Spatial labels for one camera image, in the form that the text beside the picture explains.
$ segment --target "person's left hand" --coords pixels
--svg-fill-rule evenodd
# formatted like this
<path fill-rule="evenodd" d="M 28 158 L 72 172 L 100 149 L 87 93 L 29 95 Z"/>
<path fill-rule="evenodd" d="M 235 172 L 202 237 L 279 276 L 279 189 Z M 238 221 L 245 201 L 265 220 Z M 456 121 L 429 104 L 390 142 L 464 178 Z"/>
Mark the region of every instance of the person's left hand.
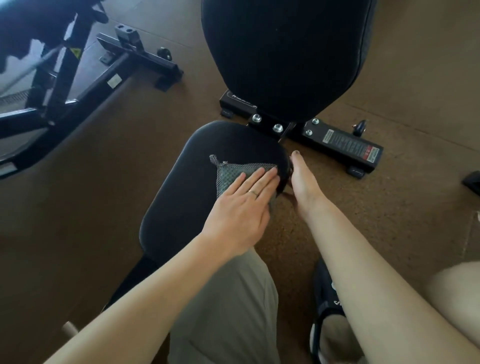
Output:
<path fill-rule="evenodd" d="M 201 234 L 229 257 L 243 254 L 264 234 L 268 202 L 279 182 L 276 168 L 267 173 L 259 168 L 246 181 L 242 173 L 217 199 Z"/>

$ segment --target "hand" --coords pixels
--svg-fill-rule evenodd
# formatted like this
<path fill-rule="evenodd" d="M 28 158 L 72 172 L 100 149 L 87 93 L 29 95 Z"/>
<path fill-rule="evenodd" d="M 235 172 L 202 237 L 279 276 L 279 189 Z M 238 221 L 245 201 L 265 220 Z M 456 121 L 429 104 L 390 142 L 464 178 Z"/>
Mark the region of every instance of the hand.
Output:
<path fill-rule="evenodd" d="M 264 234 L 268 202 L 279 182 L 276 168 L 267 173 L 259 168 L 246 181 L 242 173 L 215 202 L 201 235 L 225 248 L 229 258 L 246 252 Z"/>
<path fill-rule="evenodd" d="M 321 204 L 328 201 L 318 186 L 312 171 L 307 167 L 303 157 L 295 150 L 290 157 L 293 164 L 291 187 L 294 195 L 284 193 L 300 217 L 308 223 L 309 217 Z"/>

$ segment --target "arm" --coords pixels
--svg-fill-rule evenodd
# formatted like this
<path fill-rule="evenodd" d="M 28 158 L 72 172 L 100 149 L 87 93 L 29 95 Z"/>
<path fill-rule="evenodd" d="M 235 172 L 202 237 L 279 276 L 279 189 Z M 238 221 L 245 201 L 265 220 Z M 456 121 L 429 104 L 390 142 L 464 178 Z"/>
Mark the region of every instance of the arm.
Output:
<path fill-rule="evenodd" d="M 348 321 L 371 364 L 480 363 L 480 351 L 377 253 L 321 192 L 298 152 L 292 187 Z"/>
<path fill-rule="evenodd" d="M 260 168 L 244 180 L 242 173 L 220 196 L 196 238 L 47 363 L 150 363 L 189 300 L 222 265 L 262 237 L 270 219 L 267 204 L 280 178 L 276 169 Z"/>

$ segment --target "mesh cleaning pad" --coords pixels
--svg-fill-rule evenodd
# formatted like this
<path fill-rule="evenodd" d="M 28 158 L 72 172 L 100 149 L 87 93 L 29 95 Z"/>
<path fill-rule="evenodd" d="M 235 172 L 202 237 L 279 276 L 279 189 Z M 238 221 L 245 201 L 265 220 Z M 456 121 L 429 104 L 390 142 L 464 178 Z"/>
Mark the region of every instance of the mesh cleaning pad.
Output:
<path fill-rule="evenodd" d="M 212 154 L 210 155 L 210 161 L 216 165 L 216 197 L 219 198 L 220 195 L 235 181 L 235 179 L 240 176 L 242 172 L 247 175 L 249 178 L 253 172 L 255 172 L 260 167 L 265 168 L 265 171 L 276 167 L 275 164 L 269 163 L 249 163 L 249 164 L 234 164 L 228 162 L 219 162 L 217 157 Z"/>

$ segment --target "tiled floor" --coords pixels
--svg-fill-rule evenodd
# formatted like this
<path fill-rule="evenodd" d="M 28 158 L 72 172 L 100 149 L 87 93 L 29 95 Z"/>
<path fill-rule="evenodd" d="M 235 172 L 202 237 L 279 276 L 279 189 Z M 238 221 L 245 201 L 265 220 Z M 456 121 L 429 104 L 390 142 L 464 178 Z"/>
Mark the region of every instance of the tiled floor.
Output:
<path fill-rule="evenodd" d="M 141 255 L 142 216 L 188 137 L 219 118 L 225 85 L 200 25 L 200 0 L 106 0 L 113 33 L 141 29 L 147 50 L 171 50 L 185 71 L 168 92 L 140 70 L 68 140 L 31 169 L 0 181 L 1 353 L 39 363 L 101 310 Z M 385 147 L 362 181 L 294 142 L 319 184 L 419 291 L 431 274 L 480 258 L 478 199 L 460 184 L 480 166 L 480 6 L 467 0 L 379 2 L 372 46 L 354 86 L 320 116 Z M 72 94 L 101 71 L 91 37 Z M 305 225 L 279 200 L 257 251 L 279 293 L 284 363 L 310 363 L 311 275 L 318 259 Z"/>

